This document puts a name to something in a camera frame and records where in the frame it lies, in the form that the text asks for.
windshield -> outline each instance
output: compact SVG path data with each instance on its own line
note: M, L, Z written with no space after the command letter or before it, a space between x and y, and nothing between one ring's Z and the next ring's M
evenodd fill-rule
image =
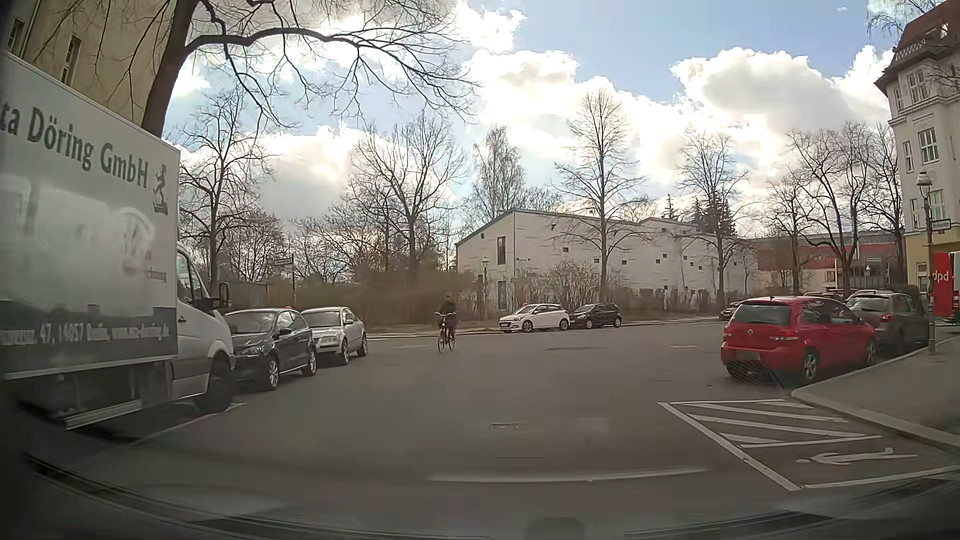
M241 311L224 315L230 333L263 333L274 327L276 313L272 311Z
M733 313L737 323L789 325L790 306L787 304L741 304Z
M878 311L886 313L890 310L890 298L879 296L854 296L847 301L851 309L862 311Z
M340 311L311 311L303 314L303 320L310 328L339 327Z

parked car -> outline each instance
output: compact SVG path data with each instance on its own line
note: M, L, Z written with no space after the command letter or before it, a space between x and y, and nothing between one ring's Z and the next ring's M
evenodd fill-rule
M505 317L500 317L500 329L534 331L570 328L570 315L558 304L527 304Z
M858 291L847 300L847 306L874 327L877 344L894 356L926 345L930 332L926 311L908 295Z
M734 300L730 302L726 307L720 310L720 320L729 321L733 317L733 312L736 311L736 307L740 305L739 300Z
M876 333L829 298L746 300L724 327L720 358L734 379L772 370L779 380L808 383L823 370L873 364Z
M322 357L345 366L350 354L357 353L360 358L367 355L367 327L349 307L317 307L302 314Z
M237 357L236 378L275 390L280 376L317 373L317 350L306 321L290 308L241 309L224 315Z
M620 328L621 324L623 317L620 316L620 308L616 304L587 304L570 313L570 326L575 328L583 327L589 330L604 325Z

painted arrow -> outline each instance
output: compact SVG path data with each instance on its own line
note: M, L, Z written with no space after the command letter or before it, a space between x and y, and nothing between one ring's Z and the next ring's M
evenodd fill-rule
M866 452L864 454L838 454L836 452L824 452L812 457L817 463L826 465L850 465L854 461L863 461L866 459L903 459L905 457L916 457L916 454L894 454L894 449L886 448L883 452ZM808 460L798 459L801 463L809 463Z

tree trunk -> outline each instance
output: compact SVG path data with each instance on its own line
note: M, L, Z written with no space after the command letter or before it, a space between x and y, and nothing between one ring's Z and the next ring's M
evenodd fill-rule
M190 32L193 12L197 9L197 2L198 0L178 0L176 2L173 19L170 21L168 29L169 36L163 47L163 56L160 57L156 77L154 83L150 86L147 103L143 108L140 127L156 136L163 136L163 125L166 122L170 97L174 93L174 85L177 83L180 68L186 61L184 48Z

roof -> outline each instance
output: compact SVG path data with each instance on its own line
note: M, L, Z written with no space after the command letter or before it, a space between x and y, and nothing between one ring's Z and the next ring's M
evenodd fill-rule
M477 229L476 229L475 231L473 231L472 233L470 233L470 234L464 236L463 238L461 238L460 241L458 241L458 242L456 243L456 245L459 247L460 244L466 242L467 240L470 240L470 239L473 238L474 236L476 236L476 235L478 235L479 233L481 233L482 231L484 231L487 227L490 227L490 226L493 225L494 223L500 221L500 220L503 219L504 217L506 217L506 216L508 216L508 215L510 215L510 214L512 214L512 213L514 213L514 212L534 213L534 214L539 214L539 215L552 215L552 216L556 216L556 217L567 217L567 218L573 218L573 219L599 219L599 218L597 218L597 217L593 217L593 216L590 216L590 215L579 215L579 214L575 214L575 213L551 212L551 211L530 210L530 209L509 209L509 210L505 210L505 211L502 212L500 215L494 217L494 219L492 219L492 220L488 221L487 223L485 223L484 225L480 226L479 228L477 228ZM666 218L664 218L664 217L657 217L657 216L645 217L645 218L641 219L640 221L636 221L636 222L632 222L632 221L622 221L622 220L611 220L611 221L616 221L617 223L633 223L633 224L635 224L635 225L643 225L644 223L647 223L647 222L650 222L650 221L658 221L658 222L662 222L662 223L671 223L671 224L674 224L674 225L687 225L687 226L689 226L689 227L694 227L694 224L692 224L692 223L687 223L687 222L685 222L685 221L676 221L676 220L673 220L673 219L666 219Z

